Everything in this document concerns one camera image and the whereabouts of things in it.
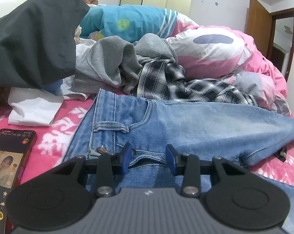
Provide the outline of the black white plaid shirt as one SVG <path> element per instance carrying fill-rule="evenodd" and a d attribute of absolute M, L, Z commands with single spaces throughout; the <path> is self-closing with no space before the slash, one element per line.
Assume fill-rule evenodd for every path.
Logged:
<path fill-rule="evenodd" d="M 185 70 L 174 58 L 145 59 L 142 66 L 139 82 L 133 91 L 135 97 L 257 106 L 251 94 L 222 80 L 203 78 L 186 81 Z"/>

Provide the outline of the brown wooden door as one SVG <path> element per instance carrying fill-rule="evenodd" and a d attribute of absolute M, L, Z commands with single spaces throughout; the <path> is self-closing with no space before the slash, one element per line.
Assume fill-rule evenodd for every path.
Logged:
<path fill-rule="evenodd" d="M 246 34 L 253 37 L 257 49 L 267 57 L 271 43 L 272 16 L 258 0 L 249 0 Z"/>

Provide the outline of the pink white quilt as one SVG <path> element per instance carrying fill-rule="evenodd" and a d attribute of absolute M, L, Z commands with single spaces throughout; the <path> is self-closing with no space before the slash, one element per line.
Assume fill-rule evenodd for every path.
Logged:
<path fill-rule="evenodd" d="M 253 37 L 224 26 L 201 26 L 179 13 L 166 38 L 187 80 L 213 78 L 255 98 L 258 106 L 291 114 L 284 76 L 257 49 Z"/>

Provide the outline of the white folded cloth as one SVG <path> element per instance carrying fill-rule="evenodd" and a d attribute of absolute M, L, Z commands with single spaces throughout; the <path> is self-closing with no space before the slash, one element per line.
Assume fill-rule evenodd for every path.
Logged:
<path fill-rule="evenodd" d="M 45 90 L 10 89 L 8 104 L 12 111 L 8 117 L 10 125 L 51 126 L 64 99 Z"/>

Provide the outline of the grey hoodie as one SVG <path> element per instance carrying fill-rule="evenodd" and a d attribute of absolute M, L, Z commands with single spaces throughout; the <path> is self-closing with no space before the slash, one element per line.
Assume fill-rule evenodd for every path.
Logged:
<path fill-rule="evenodd" d="M 134 43 L 118 36 L 81 41 L 76 45 L 71 90 L 96 94 L 103 88 L 129 95 L 139 83 L 144 64 L 154 58 L 177 59 L 177 54 L 166 39 L 152 33 Z"/>

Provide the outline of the black jacket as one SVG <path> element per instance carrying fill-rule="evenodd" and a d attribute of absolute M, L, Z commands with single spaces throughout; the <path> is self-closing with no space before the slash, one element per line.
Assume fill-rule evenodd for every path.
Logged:
<path fill-rule="evenodd" d="M 83 0 L 27 0 L 0 18 L 0 87 L 43 88 L 76 70 Z"/>

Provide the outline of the smartphone with red case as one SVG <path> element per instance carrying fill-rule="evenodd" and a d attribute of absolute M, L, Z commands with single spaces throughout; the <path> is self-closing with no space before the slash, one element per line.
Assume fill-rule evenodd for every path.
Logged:
<path fill-rule="evenodd" d="M 0 186 L 19 183 L 36 139 L 33 130 L 0 129 Z"/>

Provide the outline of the blue denim jeans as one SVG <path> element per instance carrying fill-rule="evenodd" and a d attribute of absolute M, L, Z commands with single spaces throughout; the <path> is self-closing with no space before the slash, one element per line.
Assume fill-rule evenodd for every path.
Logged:
<path fill-rule="evenodd" d="M 100 91 L 82 119 L 65 158 L 98 157 L 97 148 L 117 153 L 130 143 L 134 156 L 123 188 L 181 185 L 165 162 L 165 148 L 210 160 L 220 155 L 250 166 L 294 140 L 294 118 L 252 105 L 173 102 Z"/>

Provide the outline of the blue patterned pillow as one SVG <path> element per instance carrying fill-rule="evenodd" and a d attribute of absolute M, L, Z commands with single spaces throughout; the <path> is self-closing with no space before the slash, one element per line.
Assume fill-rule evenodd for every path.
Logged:
<path fill-rule="evenodd" d="M 147 33 L 166 39 L 173 33 L 178 12 L 146 5 L 106 5 L 91 7 L 82 19 L 81 37 L 100 40 L 118 36 L 133 43 Z"/>

